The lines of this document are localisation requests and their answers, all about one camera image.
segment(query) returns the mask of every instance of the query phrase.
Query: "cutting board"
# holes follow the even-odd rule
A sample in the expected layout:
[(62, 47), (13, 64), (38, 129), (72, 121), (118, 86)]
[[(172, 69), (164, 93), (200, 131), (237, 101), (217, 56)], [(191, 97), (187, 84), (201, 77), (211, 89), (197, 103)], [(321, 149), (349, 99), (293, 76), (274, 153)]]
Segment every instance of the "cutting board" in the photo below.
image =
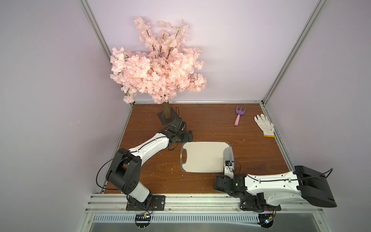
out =
[[(182, 145), (180, 167), (182, 171), (198, 173), (216, 173), (224, 171), (223, 152), (230, 147), (225, 142), (189, 142)], [(182, 161), (187, 153), (185, 163)]]

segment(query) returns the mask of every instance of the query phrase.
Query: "brown wood grain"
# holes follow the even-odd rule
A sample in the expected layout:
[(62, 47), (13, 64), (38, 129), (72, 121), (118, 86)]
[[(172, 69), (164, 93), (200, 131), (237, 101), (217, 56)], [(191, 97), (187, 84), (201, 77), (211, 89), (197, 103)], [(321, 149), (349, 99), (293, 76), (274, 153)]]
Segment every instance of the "brown wood grain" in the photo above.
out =
[[(240, 173), (268, 175), (289, 171), (275, 139), (264, 137), (254, 121), (255, 115), (263, 113), (260, 105), (238, 105), (246, 108), (246, 112), (240, 116), (239, 125), (234, 126), (236, 104), (171, 104), (174, 109), (179, 108), (187, 130), (193, 131), (193, 141), (230, 143), (235, 160), (241, 164)], [(133, 148), (162, 129), (157, 118), (161, 111), (157, 104), (134, 105), (120, 148)], [(173, 151), (161, 150), (146, 161), (140, 181), (153, 193), (216, 193), (214, 180), (221, 173), (182, 172), (180, 149), (181, 144)], [(108, 183), (107, 188), (115, 187)]]

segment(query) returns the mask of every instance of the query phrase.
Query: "wire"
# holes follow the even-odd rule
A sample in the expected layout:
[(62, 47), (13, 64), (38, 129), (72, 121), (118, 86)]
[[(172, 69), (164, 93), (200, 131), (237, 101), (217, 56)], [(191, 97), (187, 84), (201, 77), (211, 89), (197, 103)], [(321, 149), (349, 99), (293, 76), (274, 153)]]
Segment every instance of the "wire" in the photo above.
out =
[[(150, 142), (153, 142), (153, 141), (155, 141), (156, 139), (158, 139), (158, 138), (155, 138), (155, 139), (152, 139), (151, 141), (149, 141), (148, 143), (150, 143)], [(143, 146), (141, 146), (138, 150), (136, 150), (136, 151), (131, 151), (131, 152), (127, 152), (127, 153), (124, 153), (124, 154), (122, 154), (122, 155), (119, 155), (119, 156), (116, 156), (116, 157), (113, 157), (112, 159), (110, 159), (110, 160), (108, 160), (107, 162), (105, 162), (103, 165), (102, 165), (102, 167), (98, 170), (98, 172), (97, 172), (97, 174), (96, 174), (96, 177), (95, 177), (95, 183), (100, 187), (100, 188), (102, 188), (102, 189), (107, 189), (107, 190), (119, 190), (119, 189), (108, 189), (108, 188), (105, 188), (105, 187), (102, 187), (102, 186), (100, 186), (99, 184), (98, 184), (98, 175), (99, 175), (99, 172), (102, 170), (102, 168), (106, 165), (106, 164), (108, 164), (111, 160), (113, 160), (113, 159), (116, 159), (117, 157), (122, 157), (123, 155), (127, 155), (127, 154), (131, 154), (131, 153), (134, 153), (134, 152), (138, 152), (140, 149), (142, 149), (145, 145), (147, 145), (148, 143), (146, 143), (146, 144), (144, 144)]]
[(277, 210), (276, 210), (276, 207), (274, 207), (272, 211), (272, 217), (275, 218), (276, 214), (277, 214)]
[(178, 115), (178, 118), (180, 117), (180, 110), (178, 107), (175, 107), (175, 113)]
[[(132, 196), (126, 195), (126, 200), (127, 200), (127, 202), (128, 202), (129, 205), (130, 205), (130, 200), (129, 200), (130, 197), (133, 198)], [(150, 206), (148, 207), (148, 209), (150, 209), (152, 205), (155, 206), (155, 203), (152, 202), (152, 203), (150, 204)], [(152, 212), (151, 212), (151, 213), (148, 211), (148, 209), (141, 208), (141, 207), (138, 207), (138, 208), (141, 209), (141, 210), (146, 211), (146, 212), (148, 213), (148, 215), (151, 215), (151, 214), (153, 213), (153, 208), (152, 208)]]
[[(177, 143), (177, 145), (175, 146), (175, 148), (178, 146), (178, 144), (179, 144), (179, 143)], [(170, 147), (171, 147), (171, 145), (170, 145)], [(175, 148), (170, 149), (170, 147), (168, 148), (169, 151), (173, 151), (173, 150), (175, 149)]]
[(240, 170), (238, 170), (238, 173), (237, 174), (239, 174), (240, 173), (240, 171), (241, 171), (241, 164), (238, 162), (238, 161), (231, 161), (232, 163), (234, 162), (234, 163), (237, 163), (239, 166), (240, 166)]
[[(322, 175), (325, 175), (326, 173), (329, 172), (329, 174), (327, 176), (325, 176), (325, 178), (327, 178), (331, 172), (332, 172), (333, 168), (331, 168), (330, 170), (328, 170), (327, 172), (324, 172), (324, 173), (321, 173), (317, 176), (322, 176)], [(257, 181), (257, 182), (271, 182), (271, 181), (282, 181), (282, 180), (288, 180), (288, 181), (293, 181), (293, 180), (289, 180), (289, 179), (280, 179), (280, 180), (257, 180), (255, 178), (252, 178), (251, 176), (247, 175), (248, 177), (250, 177), (251, 179)], [(304, 180), (304, 179), (309, 179), (309, 178), (313, 178), (313, 177), (317, 177), (317, 176), (309, 176), (309, 177), (305, 177), (305, 178), (301, 178), (301, 179), (294, 179), (294, 180)]]
[(98, 184), (98, 175), (99, 175), (99, 172), (102, 170), (102, 168), (103, 168), (106, 164), (108, 164), (111, 160), (116, 159), (117, 157), (121, 157), (121, 156), (116, 156), (116, 157), (114, 157), (114, 158), (108, 160), (107, 162), (105, 162), (105, 163), (102, 165), (102, 167), (99, 168), (99, 170), (98, 170), (98, 172), (97, 172), (97, 174), (96, 174), (96, 177), (95, 177), (95, 183), (96, 183), (99, 187), (101, 187), (102, 189), (108, 189), (108, 188), (102, 187), (102, 186), (100, 186), (100, 185)]

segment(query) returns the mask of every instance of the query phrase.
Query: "artificial cherry blossom tree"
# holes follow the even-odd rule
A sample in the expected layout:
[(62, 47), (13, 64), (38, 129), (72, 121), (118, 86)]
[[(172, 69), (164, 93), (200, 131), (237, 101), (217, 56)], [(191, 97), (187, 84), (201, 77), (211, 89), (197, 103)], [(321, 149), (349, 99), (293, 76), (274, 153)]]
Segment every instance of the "artificial cherry blossom tree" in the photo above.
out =
[(188, 89), (199, 92), (206, 87), (206, 78), (194, 73), (194, 68), (202, 69), (203, 61), (198, 61), (201, 50), (187, 49), (185, 46), (188, 25), (172, 27), (170, 23), (159, 21), (161, 33), (152, 33), (151, 22), (137, 17), (134, 25), (140, 32), (139, 40), (150, 53), (125, 51), (113, 48), (111, 56), (111, 78), (122, 85), (126, 93), (124, 101), (134, 102), (138, 92), (148, 93), (154, 102), (164, 105), (164, 116), (169, 118), (169, 100)]

